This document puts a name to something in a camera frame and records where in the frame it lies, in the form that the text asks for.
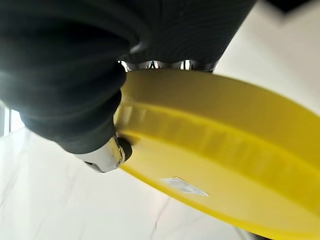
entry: sticker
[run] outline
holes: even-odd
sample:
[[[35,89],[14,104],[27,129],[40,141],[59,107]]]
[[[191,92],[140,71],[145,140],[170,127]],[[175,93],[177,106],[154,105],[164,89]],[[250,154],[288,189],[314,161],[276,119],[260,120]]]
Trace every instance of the sticker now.
[[[201,196],[209,196],[205,191],[197,188],[196,186],[191,185],[190,183],[182,180],[179,177],[169,177],[161,179],[164,183],[168,184],[169,186],[180,190],[185,194],[196,194]]]

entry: yellow lid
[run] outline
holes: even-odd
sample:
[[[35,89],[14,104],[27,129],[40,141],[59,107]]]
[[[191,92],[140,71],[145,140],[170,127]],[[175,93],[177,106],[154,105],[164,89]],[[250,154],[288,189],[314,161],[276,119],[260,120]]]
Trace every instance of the yellow lid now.
[[[248,83],[172,69],[127,74],[123,169],[204,213],[276,240],[320,239],[320,118]]]

